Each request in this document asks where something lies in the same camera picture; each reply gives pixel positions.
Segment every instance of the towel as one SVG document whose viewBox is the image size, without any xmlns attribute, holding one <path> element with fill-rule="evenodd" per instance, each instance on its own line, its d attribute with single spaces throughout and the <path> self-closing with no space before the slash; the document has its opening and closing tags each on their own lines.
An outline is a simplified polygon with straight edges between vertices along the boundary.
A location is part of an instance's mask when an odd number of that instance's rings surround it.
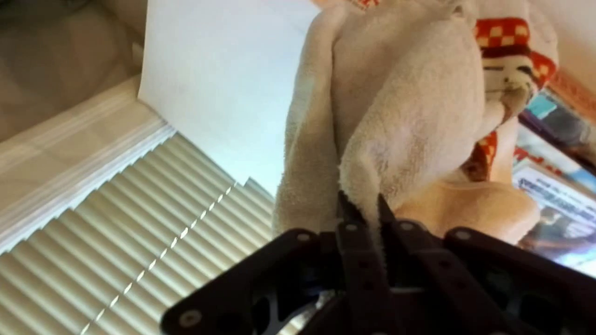
<svg viewBox="0 0 596 335">
<path fill-rule="evenodd" d="M 485 61 L 493 41 L 476 43 L 478 13 L 472 0 L 385 0 L 336 2 L 314 19 L 286 117 L 277 231 L 335 229 L 338 190 L 374 225 L 376 194 L 398 208 L 523 108 L 539 86 L 534 63 L 526 54 Z M 510 76 L 482 71 L 495 63 Z M 530 71 L 519 74 L 519 63 Z M 485 91 L 491 78 L 502 82 Z"/>
</svg>

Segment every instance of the white window blind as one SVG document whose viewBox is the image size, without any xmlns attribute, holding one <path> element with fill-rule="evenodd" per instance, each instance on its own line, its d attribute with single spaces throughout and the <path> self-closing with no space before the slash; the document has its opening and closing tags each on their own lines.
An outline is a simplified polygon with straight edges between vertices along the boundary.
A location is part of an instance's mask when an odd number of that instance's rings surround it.
<svg viewBox="0 0 596 335">
<path fill-rule="evenodd" d="M 269 210 L 173 136 L 0 257 L 0 333 L 158 333 L 169 305 L 269 240 Z"/>
</svg>

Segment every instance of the ceiling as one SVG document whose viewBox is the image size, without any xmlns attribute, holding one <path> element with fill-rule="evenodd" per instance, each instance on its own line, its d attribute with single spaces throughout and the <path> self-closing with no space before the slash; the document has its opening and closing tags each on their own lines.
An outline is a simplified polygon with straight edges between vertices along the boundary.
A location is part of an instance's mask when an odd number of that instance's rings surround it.
<svg viewBox="0 0 596 335">
<path fill-rule="evenodd" d="M 596 93 L 596 2 L 532 0 L 558 33 L 560 67 Z"/>
</svg>

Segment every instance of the black plastic object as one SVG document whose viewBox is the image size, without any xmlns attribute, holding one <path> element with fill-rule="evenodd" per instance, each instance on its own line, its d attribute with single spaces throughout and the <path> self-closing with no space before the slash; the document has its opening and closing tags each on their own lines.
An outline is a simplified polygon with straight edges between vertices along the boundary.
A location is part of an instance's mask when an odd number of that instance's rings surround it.
<svg viewBox="0 0 596 335">
<path fill-rule="evenodd" d="M 314 311 L 303 335 L 588 335 L 596 281 L 471 229 L 445 240 L 394 220 L 383 199 L 381 244 L 359 214 L 335 233 L 288 231 L 174 303 L 161 333 L 277 333 Z"/>
</svg>

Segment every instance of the window blind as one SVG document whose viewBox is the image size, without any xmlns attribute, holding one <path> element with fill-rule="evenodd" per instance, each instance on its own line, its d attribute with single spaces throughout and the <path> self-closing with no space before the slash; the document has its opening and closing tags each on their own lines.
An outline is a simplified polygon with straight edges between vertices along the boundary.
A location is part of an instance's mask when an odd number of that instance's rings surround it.
<svg viewBox="0 0 596 335">
<path fill-rule="evenodd" d="M 269 240 L 269 212 L 176 134 L 0 257 L 0 333 L 158 333 L 169 305 Z"/>
</svg>

